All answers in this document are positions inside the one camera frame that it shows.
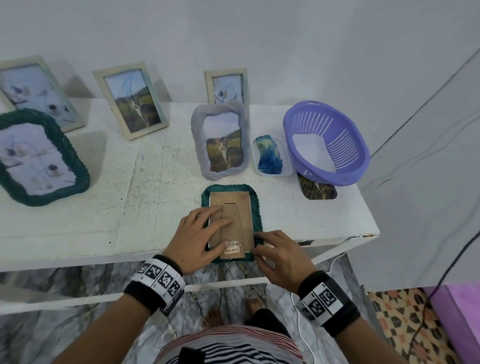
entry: hand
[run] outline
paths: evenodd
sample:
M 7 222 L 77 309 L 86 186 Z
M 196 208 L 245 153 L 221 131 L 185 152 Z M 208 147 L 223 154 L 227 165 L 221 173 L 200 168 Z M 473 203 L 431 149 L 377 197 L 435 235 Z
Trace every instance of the hand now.
M 274 246 L 257 245 L 252 250 L 258 269 L 271 283 L 298 293 L 303 280 L 317 270 L 302 247 L 281 230 L 257 232 L 254 235 Z M 269 266 L 262 256 L 272 260 L 275 268 Z
M 177 232 L 162 255 L 177 263 L 183 274 L 191 274 L 210 264 L 229 246 L 229 242 L 222 242 L 212 250 L 205 251 L 205 245 L 212 235 L 233 221 L 232 218 L 220 218 L 204 229 L 208 218 L 221 208 L 222 206 L 197 208 L 180 220 Z

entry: purple basket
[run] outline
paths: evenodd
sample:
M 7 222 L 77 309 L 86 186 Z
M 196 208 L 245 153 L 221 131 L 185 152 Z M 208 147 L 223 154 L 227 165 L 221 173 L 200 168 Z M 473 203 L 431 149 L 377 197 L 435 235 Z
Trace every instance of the purple basket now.
M 283 118 L 292 165 L 305 178 L 316 183 L 349 186 L 366 171 L 370 152 L 357 127 L 345 114 L 318 101 L 301 101 Z M 336 172 L 322 170 L 307 162 L 295 147 L 294 134 L 317 134 L 324 138 Z

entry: black cable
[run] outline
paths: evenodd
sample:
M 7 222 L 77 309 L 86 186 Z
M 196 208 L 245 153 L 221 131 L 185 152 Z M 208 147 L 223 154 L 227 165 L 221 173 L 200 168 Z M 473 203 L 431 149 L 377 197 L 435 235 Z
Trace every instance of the black cable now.
M 456 256 L 456 258 L 453 260 L 452 264 L 450 264 L 447 268 L 447 270 L 445 271 L 445 273 L 442 275 L 442 277 L 440 278 L 440 280 L 438 281 L 437 285 L 435 286 L 435 289 L 433 290 L 432 293 L 430 293 L 430 295 L 427 297 L 427 301 L 425 302 L 425 305 L 423 307 L 423 310 L 422 310 L 422 319 L 421 319 L 421 323 L 420 323 L 420 326 L 419 328 L 417 329 L 417 331 L 415 331 L 415 334 L 413 334 L 413 337 L 412 337 L 412 341 L 410 342 L 410 349 L 408 350 L 408 357 L 407 357 L 407 361 L 410 362 L 410 356 L 412 354 L 412 348 L 413 348 L 413 343 L 415 342 L 415 338 L 417 337 L 417 335 L 420 333 L 421 331 L 421 328 L 423 327 L 423 325 L 425 324 L 425 312 L 426 312 L 426 309 L 427 309 L 427 305 L 430 304 L 430 299 L 433 297 L 434 294 L 437 293 L 437 291 L 440 289 L 440 286 L 442 285 L 443 281 L 445 280 L 445 277 L 447 276 L 448 273 L 450 273 L 450 271 L 452 270 L 452 268 L 455 266 L 455 264 L 458 262 L 458 260 L 461 258 L 461 256 L 463 255 L 463 253 L 468 249 L 468 247 L 470 245 L 472 245 L 472 243 L 480 236 L 480 231 L 477 232 L 475 234 L 475 236 L 473 238 L 471 238 L 468 243 L 466 243 L 464 245 L 464 247 L 462 248 L 462 250 L 460 250 L 460 252 L 458 253 L 458 255 Z

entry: person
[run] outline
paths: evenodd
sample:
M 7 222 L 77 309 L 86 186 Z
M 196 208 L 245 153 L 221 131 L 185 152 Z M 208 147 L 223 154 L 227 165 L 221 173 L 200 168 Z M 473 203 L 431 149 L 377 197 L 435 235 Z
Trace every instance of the person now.
M 232 221 L 222 218 L 204 228 L 220 208 L 198 208 L 183 217 L 162 255 L 147 260 L 124 294 L 53 364 L 120 364 L 147 319 L 157 309 L 167 315 L 171 312 L 183 293 L 182 275 L 210 264 L 228 247 L 225 243 L 205 250 L 212 235 Z M 271 283 L 299 295 L 299 312 L 334 337 L 350 364 L 407 363 L 361 318 L 335 281 L 316 270 L 296 242 L 282 231 L 258 232 L 255 236 L 273 246 L 257 245 L 252 251 L 260 271 Z M 272 260 L 275 267 L 263 257 Z M 304 363 L 285 326 L 261 301 L 249 300 L 247 308 L 250 317 L 244 326 L 223 325 L 221 317 L 212 311 L 204 330 L 165 345 L 155 364 Z

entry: photo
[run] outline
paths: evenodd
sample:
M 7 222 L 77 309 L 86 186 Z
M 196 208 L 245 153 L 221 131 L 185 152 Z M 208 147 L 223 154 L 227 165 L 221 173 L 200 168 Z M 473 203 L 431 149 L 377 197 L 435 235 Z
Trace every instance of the photo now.
M 75 174 L 40 125 L 0 130 L 0 162 L 28 195 L 44 195 L 75 185 Z
M 131 133 L 160 124 L 160 116 L 141 70 L 104 77 Z
M 297 173 L 303 195 L 309 200 L 334 200 L 337 193 L 335 186 L 327 183 L 315 183 Z
M 212 77 L 212 82 L 216 104 L 229 100 L 243 102 L 241 74 Z
M 53 117 L 61 129 L 76 121 L 39 64 L 0 70 L 0 89 L 16 109 L 35 109 Z
M 204 120 L 210 170 L 221 172 L 239 167 L 243 160 L 240 147 L 239 116 L 234 112 L 207 116 Z

